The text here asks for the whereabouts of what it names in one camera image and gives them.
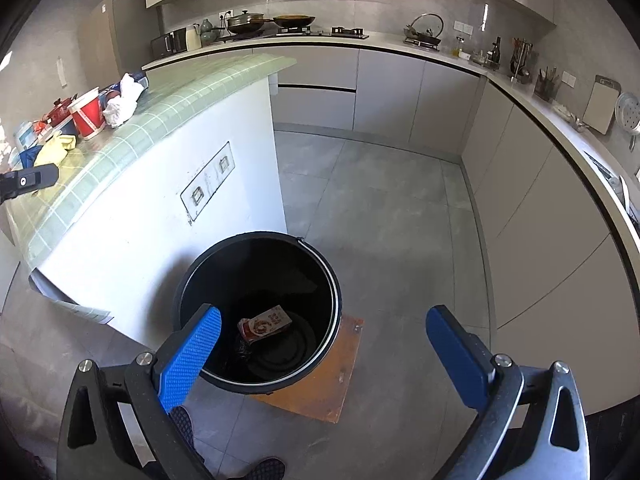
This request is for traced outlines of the black trash bucket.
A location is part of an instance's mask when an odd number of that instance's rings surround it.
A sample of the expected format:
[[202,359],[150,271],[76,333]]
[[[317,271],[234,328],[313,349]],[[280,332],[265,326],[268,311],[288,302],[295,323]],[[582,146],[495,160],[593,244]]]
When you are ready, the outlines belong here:
[[[221,314],[221,333],[201,378],[233,393],[272,393],[299,382],[336,339],[342,294],[328,260],[302,238],[257,231],[235,235],[203,252],[177,288],[172,320],[186,325],[202,304]],[[241,318],[281,306],[292,323],[248,344]]]

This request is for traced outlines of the yellow cloth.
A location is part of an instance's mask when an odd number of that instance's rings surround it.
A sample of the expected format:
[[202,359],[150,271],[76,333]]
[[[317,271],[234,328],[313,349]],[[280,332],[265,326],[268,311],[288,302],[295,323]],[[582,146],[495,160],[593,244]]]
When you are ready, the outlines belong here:
[[43,144],[34,161],[34,166],[53,164],[58,166],[67,153],[76,148],[77,138],[72,134],[59,134]]

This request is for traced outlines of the red enamel pot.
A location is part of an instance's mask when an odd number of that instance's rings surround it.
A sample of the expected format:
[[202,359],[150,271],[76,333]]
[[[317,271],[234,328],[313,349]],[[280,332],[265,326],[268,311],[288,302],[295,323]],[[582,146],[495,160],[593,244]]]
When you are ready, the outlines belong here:
[[77,96],[70,96],[65,99],[56,99],[53,103],[52,110],[43,115],[42,121],[49,124],[51,127],[56,127],[61,122],[70,116],[68,107],[74,102]]

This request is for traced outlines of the red paper cup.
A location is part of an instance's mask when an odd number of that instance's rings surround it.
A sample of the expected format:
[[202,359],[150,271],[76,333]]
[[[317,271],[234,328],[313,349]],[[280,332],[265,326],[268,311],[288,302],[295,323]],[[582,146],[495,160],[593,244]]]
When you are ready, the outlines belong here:
[[100,133],[106,125],[100,105],[98,87],[87,91],[82,96],[78,96],[77,99],[70,103],[67,109],[72,115],[78,136],[81,139],[91,139]]

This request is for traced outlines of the white crumpled tissue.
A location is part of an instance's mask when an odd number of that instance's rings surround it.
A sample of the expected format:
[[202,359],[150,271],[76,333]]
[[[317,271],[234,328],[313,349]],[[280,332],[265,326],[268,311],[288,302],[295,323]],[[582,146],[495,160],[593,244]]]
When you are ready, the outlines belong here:
[[145,92],[145,78],[126,73],[116,86],[103,92],[103,117],[111,128],[117,128],[129,120],[137,109],[138,101]]

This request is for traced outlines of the black shoe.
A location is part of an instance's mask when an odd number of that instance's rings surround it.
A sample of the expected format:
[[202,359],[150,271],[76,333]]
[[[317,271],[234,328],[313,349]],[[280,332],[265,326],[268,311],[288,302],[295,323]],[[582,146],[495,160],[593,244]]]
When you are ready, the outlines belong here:
[[[200,460],[204,458],[196,452],[194,445],[194,435],[192,420],[188,411],[183,406],[176,406],[169,414],[169,418],[176,425],[179,434],[186,445],[193,451]],[[264,458],[256,463],[244,476],[242,480],[283,480],[285,477],[286,465],[283,460],[277,457]]]

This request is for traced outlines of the wooden stool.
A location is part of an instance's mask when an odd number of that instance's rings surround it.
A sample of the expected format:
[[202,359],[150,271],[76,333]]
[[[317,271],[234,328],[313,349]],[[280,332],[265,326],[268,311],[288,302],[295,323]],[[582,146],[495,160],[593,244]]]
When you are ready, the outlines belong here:
[[322,362],[292,386],[252,399],[283,411],[337,424],[341,418],[360,346],[364,321],[344,315],[340,330]]

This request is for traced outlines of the beige refrigerator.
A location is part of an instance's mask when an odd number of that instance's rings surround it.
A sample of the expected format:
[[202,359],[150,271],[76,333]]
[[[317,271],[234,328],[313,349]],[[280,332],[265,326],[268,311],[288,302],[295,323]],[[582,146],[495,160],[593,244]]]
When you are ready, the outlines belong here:
[[160,14],[145,0],[102,0],[78,27],[78,47],[89,88],[103,89],[153,59]]

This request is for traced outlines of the green checkered tablecloth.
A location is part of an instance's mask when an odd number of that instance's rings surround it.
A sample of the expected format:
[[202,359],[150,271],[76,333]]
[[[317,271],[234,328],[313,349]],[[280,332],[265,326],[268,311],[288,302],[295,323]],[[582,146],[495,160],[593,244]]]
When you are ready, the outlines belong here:
[[134,116],[68,152],[58,182],[8,205],[15,245],[30,270],[43,264],[86,206],[131,164],[190,119],[295,64],[268,53],[216,54],[153,68]]

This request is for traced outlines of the black microwave oven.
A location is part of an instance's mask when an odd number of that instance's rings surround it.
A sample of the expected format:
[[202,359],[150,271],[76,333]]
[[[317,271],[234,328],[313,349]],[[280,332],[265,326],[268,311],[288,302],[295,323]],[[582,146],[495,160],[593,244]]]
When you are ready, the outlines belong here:
[[152,59],[160,60],[168,56],[186,52],[186,28],[166,32],[151,41]]

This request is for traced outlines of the white kettle jug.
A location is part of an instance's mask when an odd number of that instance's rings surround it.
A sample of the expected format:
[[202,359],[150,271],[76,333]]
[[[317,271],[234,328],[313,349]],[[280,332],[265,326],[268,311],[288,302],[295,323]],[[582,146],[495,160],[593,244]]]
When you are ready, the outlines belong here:
[[200,25],[193,24],[186,26],[186,50],[195,51],[201,49],[201,47]]

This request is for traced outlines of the lidded wok on stove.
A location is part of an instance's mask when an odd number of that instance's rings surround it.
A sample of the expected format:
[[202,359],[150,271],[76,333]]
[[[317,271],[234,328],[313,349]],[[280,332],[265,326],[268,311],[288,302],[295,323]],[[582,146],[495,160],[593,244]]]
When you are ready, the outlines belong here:
[[255,35],[271,23],[271,18],[266,18],[262,13],[252,13],[244,10],[241,14],[227,18],[227,30],[232,35]]

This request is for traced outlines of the white cutting board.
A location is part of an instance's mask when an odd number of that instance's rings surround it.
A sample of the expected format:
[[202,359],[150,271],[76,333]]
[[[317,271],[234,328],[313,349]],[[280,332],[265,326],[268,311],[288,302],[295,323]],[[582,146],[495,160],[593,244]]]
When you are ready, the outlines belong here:
[[614,116],[615,104],[622,93],[620,84],[608,77],[597,75],[591,89],[582,121],[602,136],[608,133]]

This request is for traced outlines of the black frying pan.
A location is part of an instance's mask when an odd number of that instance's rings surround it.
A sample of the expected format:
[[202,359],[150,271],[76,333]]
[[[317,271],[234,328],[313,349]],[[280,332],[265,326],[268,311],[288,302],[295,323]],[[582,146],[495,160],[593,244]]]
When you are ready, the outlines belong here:
[[303,29],[309,27],[316,18],[312,15],[285,14],[274,16],[271,21],[284,29]]

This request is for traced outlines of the gas stove top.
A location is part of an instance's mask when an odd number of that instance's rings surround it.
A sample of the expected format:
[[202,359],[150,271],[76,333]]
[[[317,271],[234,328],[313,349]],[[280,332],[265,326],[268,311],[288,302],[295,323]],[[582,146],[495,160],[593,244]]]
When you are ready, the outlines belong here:
[[352,38],[358,40],[368,39],[369,36],[360,27],[345,28],[342,26],[331,27],[330,29],[313,29],[311,26],[281,28],[274,33],[276,37],[336,37],[336,38]]

